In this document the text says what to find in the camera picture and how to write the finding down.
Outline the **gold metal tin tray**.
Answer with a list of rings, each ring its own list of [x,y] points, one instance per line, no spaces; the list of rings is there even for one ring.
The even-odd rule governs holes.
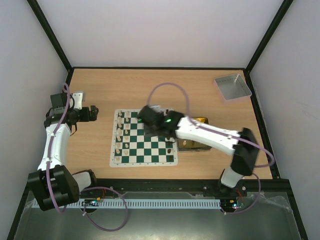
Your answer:
[[[209,120],[207,117],[195,117],[194,121],[209,124]],[[190,123],[188,118],[186,118],[186,122],[193,126],[193,124]],[[178,152],[205,152],[210,151],[212,149],[212,147],[209,145],[205,145],[203,143],[190,139],[176,138],[175,141],[177,143]]]

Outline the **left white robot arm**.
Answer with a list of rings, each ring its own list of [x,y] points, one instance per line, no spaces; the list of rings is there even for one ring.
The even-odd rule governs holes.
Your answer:
[[[83,106],[82,91],[53,94],[51,108],[45,115],[46,143],[41,162],[35,172],[28,175],[30,187],[39,208],[48,211],[76,203],[81,192],[97,184],[91,169],[70,173],[66,167],[69,138],[77,131],[77,124],[96,121],[99,109]]]

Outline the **green white chess board mat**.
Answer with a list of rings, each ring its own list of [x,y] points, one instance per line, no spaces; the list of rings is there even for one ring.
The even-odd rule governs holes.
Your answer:
[[[178,164],[174,138],[150,136],[138,119],[139,109],[114,111],[110,160],[112,168],[173,167]]]

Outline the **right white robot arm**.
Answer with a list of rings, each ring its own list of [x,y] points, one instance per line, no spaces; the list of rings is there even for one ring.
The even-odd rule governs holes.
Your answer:
[[[137,118],[152,135],[198,142],[231,156],[231,164],[223,170],[218,183],[218,191],[224,196],[233,193],[243,177],[253,174],[259,146],[248,128],[242,131],[222,129],[181,112],[164,113],[148,105],[140,110]]]

